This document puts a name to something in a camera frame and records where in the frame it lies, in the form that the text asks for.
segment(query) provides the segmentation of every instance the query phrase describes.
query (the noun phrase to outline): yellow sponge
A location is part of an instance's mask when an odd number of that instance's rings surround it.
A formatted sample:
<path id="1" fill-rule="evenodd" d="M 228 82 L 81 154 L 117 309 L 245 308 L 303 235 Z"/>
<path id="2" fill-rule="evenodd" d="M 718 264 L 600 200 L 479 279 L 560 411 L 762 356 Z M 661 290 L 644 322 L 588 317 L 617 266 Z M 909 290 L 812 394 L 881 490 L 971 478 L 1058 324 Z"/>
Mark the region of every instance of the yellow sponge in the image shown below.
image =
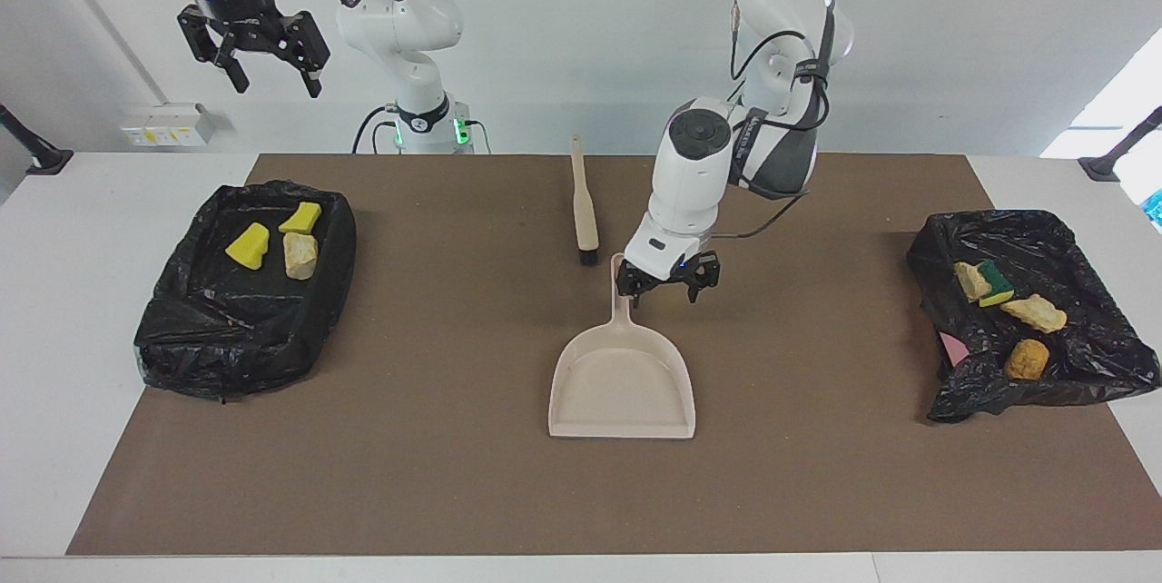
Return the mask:
<path id="1" fill-rule="evenodd" d="M 1004 304 L 1013 297 L 1013 290 L 1006 289 L 1004 293 L 989 294 L 988 297 L 981 297 L 982 309 L 988 309 L 988 307 L 996 307 L 998 304 Z"/>
<path id="2" fill-rule="evenodd" d="M 225 247 L 225 252 L 242 267 L 257 269 L 263 267 L 263 253 L 270 249 L 270 243 L 271 231 L 263 224 L 251 223 L 229 247 Z"/>
<path id="3" fill-rule="evenodd" d="M 290 215 L 290 219 L 279 224 L 279 232 L 301 232 L 310 236 L 310 230 L 315 228 L 318 216 L 323 215 L 323 207 L 315 202 L 299 202 L 299 210 Z"/>

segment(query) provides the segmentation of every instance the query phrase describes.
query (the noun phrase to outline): brush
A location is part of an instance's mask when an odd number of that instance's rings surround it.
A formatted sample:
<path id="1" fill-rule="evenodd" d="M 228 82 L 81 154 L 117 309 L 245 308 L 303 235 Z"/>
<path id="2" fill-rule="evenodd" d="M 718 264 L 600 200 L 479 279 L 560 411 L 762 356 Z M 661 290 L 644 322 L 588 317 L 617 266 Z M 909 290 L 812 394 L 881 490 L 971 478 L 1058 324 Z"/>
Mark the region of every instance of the brush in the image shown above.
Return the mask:
<path id="1" fill-rule="evenodd" d="M 597 265 L 597 216 L 593 211 L 593 197 L 584 178 L 584 144 L 581 136 L 573 136 L 573 224 L 578 235 L 578 257 L 581 265 Z"/>

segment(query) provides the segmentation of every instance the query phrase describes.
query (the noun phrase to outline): brown table mat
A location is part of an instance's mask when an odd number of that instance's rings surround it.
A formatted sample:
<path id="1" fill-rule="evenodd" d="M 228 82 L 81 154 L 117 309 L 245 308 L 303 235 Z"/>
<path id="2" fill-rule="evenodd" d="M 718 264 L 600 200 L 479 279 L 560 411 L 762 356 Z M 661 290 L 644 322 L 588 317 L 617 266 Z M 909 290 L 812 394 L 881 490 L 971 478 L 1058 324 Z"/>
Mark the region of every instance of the brown table mat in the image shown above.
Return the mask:
<path id="1" fill-rule="evenodd" d="M 589 158 L 605 259 L 651 166 Z M 927 215 L 990 207 L 963 157 L 822 156 L 780 224 L 717 245 L 719 288 L 645 298 L 690 368 L 689 442 L 547 436 L 557 357 L 609 318 L 568 158 L 263 156 L 250 181 L 273 178 L 356 210 L 315 373 L 227 406 L 146 389 L 70 554 L 1162 548 L 1105 405 L 924 420 L 937 346 L 904 252 Z M 772 211 L 731 189 L 720 228 Z"/>

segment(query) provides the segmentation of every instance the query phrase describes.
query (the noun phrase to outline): white table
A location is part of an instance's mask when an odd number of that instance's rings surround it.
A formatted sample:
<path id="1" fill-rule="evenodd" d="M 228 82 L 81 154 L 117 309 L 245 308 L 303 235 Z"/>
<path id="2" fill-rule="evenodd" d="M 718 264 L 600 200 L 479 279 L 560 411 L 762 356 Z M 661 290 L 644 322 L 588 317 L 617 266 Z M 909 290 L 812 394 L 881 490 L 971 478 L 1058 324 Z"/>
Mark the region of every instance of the white table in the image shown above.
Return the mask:
<path id="1" fill-rule="evenodd" d="M 1162 580 L 1162 552 L 540 557 L 63 557 L 136 406 L 132 338 L 160 265 L 217 186 L 253 156 L 78 153 L 0 206 L 0 581 Z M 1071 160 L 974 157 L 996 207 L 1046 208 L 1146 344 L 1162 347 L 1162 236 L 1120 187 Z M 1153 268 L 1141 265 L 1154 264 Z M 1162 394 L 1111 404 L 1162 489 Z"/>

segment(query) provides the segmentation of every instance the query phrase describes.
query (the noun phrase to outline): dustpan handle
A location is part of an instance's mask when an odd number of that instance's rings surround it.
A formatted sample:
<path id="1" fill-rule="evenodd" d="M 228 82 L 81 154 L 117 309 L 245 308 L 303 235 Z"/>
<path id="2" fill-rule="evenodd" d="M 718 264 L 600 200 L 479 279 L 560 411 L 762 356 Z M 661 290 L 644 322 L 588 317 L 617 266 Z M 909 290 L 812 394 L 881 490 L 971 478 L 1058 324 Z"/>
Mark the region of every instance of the dustpan handle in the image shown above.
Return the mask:
<path id="1" fill-rule="evenodd" d="M 614 253 L 614 258 L 609 260 L 609 281 L 614 296 L 612 322 L 630 325 L 633 323 L 633 319 L 630 318 L 630 297 L 622 297 L 617 293 L 617 269 L 622 267 L 623 260 L 625 260 L 625 253 Z"/>

